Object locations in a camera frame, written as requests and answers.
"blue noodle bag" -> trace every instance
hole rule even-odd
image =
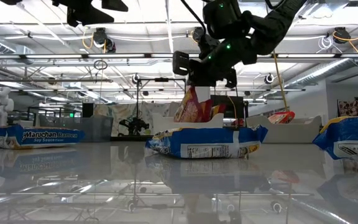
[[[84,138],[83,131],[65,128],[23,128],[13,125],[0,128],[0,147],[4,149],[35,149],[76,144]]]
[[[358,161],[358,117],[340,117],[329,121],[313,140],[333,159]]]
[[[179,158],[240,158],[259,149],[267,129],[179,128],[157,133],[146,148]]]

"security camera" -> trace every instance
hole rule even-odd
[[[136,73],[135,75],[132,76],[132,83],[136,85],[138,80],[139,80],[139,75]]]
[[[265,76],[265,83],[266,84],[272,84],[274,81],[274,76],[269,73],[268,75]]]

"nutrition facts label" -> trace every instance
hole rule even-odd
[[[358,143],[352,144],[352,143],[341,143],[339,142],[337,144],[337,147],[335,148],[335,155],[338,157],[347,157],[347,156],[356,156],[358,155]]]
[[[211,158],[211,157],[227,157],[229,154],[229,146],[187,146],[187,158]]]

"ceiling pipe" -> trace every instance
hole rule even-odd
[[[350,49],[347,50],[345,53],[352,54],[355,53],[355,50]],[[337,59],[333,62],[322,63],[297,75],[295,78],[287,82],[288,84],[286,84],[285,87],[291,88],[294,86],[306,86],[311,83],[317,83],[320,80],[323,80],[339,72],[346,71],[356,66],[357,63],[353,58],[342,58]]]

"white wall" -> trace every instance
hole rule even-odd
[[[325,80],[318,82],[316,86],[305,87],[304,92],[290,92],[286,95],[290,110],[295,113],[295,118],[310,118],[321,116],[323,124],[328,121],[328,104]],[[249,115],[258,115],[264,112],[284,108],[282,100],[268,100],[267,105],[258,105],[249,108]]]
[[[328,117],[337,117],[337,101],[353,101],[358,97],[358,85],[327,84]]]

